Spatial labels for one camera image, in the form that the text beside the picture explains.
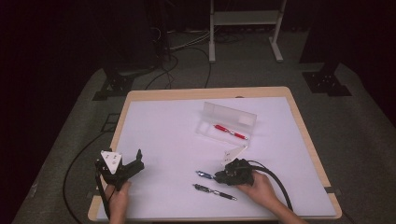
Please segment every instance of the black pen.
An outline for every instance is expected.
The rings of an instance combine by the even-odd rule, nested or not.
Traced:
[[[207,187],[204,187],[204,186],[201,186],[201,185],[197,185],[197,184],[193,184],[193,186],[194,186],[196,189],[200,190],[200,191],[203,191],[203,192],[206,192],[206,193],[214,193],[214,194],[216,194],[216,195],[219,195],[220,197],[223,197],[223,198],[226,198],[226,199],[230,199],[230,200],[235,200],[235,201],[236,201],[236,198],[235,198],[235,197],[233,197],[233,196],[231,196],[231,195],[229,195],[229,194],[220,192],[220,191],[218,191],[218,190],[213,190],[213,189],[210,189],[210,188],[207,188]]]

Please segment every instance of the hand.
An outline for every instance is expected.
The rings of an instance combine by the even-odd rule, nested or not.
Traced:
[[[107,185],[105,195],[110,209],[110,224],[125,222],[126,209],[129,202],[129,187],[131,187],[131,182],[129,181],[122,185],[120,191],[117,191],[113,185]]]
[[[245,192],[255,203],[260,204],[268,209],[275,204],[279,203],[276,197],[274,188],[266,175],[262,175],[257,171],[252,172],[254,183],[250,185],[237,185],[236,187]]]

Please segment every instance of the floor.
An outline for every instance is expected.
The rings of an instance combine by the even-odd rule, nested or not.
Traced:
[[[170,62],[163,63],[166,70],[175,67],[169,76],[160,76],[163,70],[159,68],[137,77],[132,90],[288,87],[344,212],[360,224],[394,223],[394,126],[363,88],[357,74],[342,64],[335,75],[352,96],[329,97],[310,91],[302,72],[318,71],[322,64],[299,63],[307,32],[280,33],[283,63],[274,58],[267,38],[270,34],[224,36],[222,40],[230,42],[216,45],[215,63],[208,62],[207,43],[176,51]],[[179,46],[196,37],[170,34],[171,45]],[[102,69],[92,74],[13,223],[78,223],[76,219],[92,223],[87,214],[92,195],[97,193],[94,161],[101,150],[108,148],[113,134],[101,130],[110,114],[121,112],[125,100],[120,96],[93,101],[105,80]],[[309,222],[347,224],[353,223],[351,219],[342,216]]]

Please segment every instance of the table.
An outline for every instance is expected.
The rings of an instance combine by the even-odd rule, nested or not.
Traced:
[[[210,0],[210,37],[209,61],[213,63],[215,56],[215,25],[247,25],[247,24],[274,24],[275,32],[269,37],[271,48],[278,63],[283,62],[283,57],[277,46],[277,36],[283,20],[287,0],[281,0],[279,10],[256,11],[215,11],[214,0]]]
[[[120,121],[115,131],[113,140],[110,147],[113,150],[117,150],[119,144],[121,130],[123,123],[126,119],[128,108],[131,102],[138,101],[171,101],[171,100],[194,100],[194,99],[219,99],[219,98],[234,98],[234,97],[285,97],[291,110],[291,114],[297,124],[297,127],[304,139],[304,144],[308,151],[308,154],[315,165],[315,169],[318,174],[323,187],[330,187],[331,184],[326,176],[326,173],[321,165],[318,154],[315,147],[310,139],[309,133],[304,125],[303,119],[298,110],[297,104],[291,95],[291,92],[286,87],[255,87],[255,88],[225,88],[225,89],[204,89],[204,90],[171,90],[171,91],[131,91],[125,101],[124,107],[120,114]],[[312,219],[336,219],[342,215],[341,207],[337,202],[337,199],[333,193],[329,193],[329,198],[332,202],[336,215],[333,217],[305,217]],[[92,205],[89,211],[89,219],[97,220],[97,213],[101,203],[100,196],[94,196],[92,199]]]

